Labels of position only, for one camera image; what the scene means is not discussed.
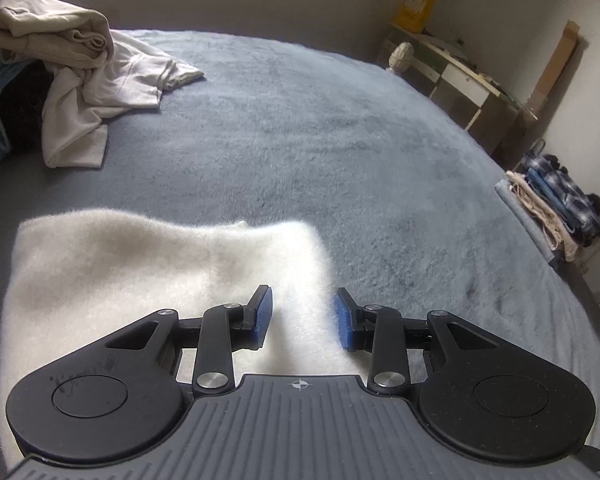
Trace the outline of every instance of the orange object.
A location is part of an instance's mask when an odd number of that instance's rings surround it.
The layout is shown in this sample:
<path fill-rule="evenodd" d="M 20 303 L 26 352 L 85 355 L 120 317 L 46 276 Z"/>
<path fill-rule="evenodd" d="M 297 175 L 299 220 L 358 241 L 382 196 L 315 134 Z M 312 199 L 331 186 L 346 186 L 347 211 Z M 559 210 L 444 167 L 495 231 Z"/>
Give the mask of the orange object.
<path fill-rule="evenodd" d="M 435 2 L 436 0 L 405 0 L 394 23 L 409 32 L 421 33 Z"/>

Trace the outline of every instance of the plaid shirt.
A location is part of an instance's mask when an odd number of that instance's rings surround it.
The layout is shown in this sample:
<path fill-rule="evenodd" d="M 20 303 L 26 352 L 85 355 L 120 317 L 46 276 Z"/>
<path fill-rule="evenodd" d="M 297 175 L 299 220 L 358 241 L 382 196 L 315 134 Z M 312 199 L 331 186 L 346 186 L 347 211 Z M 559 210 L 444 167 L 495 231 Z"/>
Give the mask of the plaid shirt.
<path fill-rule="evenodd" d="M 520 164 L 525 171 L 533 169 L 540 174 L 578 222 L 583 239 L 589 240 L 600 236 L 600 217 L 594 211 L 589 197 L 568 174 L 554 170 L 544 156 L 535 157 L 525 154 Z"/>

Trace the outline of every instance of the blue blanket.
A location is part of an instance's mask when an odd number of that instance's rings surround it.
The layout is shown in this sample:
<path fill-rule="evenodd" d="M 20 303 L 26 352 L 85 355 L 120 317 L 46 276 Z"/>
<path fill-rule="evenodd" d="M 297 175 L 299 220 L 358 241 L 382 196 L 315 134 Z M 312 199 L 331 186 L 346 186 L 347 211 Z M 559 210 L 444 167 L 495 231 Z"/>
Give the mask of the blue blanket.
<path fill-rule="evenodd" d="M 33 216 L 299 219 L 359 303 L 453 311 L 580 376 L 600 413 L 600 342 L 583 307 L 495 192 L 503 172 L 433 103 L 376 66 L 293 44 L 133 35 L 206 79 L 110 121 L 101 170 L 49 170 L 39 153 L 0 163 L 0 305 L 17 225 Z"/>

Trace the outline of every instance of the ribbed surface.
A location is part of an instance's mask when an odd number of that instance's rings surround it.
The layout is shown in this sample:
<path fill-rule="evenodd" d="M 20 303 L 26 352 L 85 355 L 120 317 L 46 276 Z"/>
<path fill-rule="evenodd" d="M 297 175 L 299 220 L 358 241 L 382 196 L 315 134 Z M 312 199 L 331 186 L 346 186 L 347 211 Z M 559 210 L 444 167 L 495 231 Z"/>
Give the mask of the ribbed surface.
<path fill-rule="evenodd" d="M 61 469 L 26 461 L 13 480 L 586 480 L 574 459 L 534 468 L 474 462 L 426 433 L 406 402 L 352 376 L 247 376 L 197 400 L 160 446 L 128 462 Z"/>

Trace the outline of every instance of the desk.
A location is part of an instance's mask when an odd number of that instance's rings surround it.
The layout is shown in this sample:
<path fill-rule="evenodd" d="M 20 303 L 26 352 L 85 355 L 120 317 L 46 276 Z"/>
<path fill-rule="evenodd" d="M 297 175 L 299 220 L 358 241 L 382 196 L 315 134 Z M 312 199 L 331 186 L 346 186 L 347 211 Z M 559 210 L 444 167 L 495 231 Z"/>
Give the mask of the desk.
<path fill-rule="evenodd" d="M 490 155 L 514 123 L 522 106 L 423 34 L 392 24 L 377 63 L 387 67 L 392 51 L 403 41 L 414 47 L 414 58 L 402 75 L 427 95 Z"/>

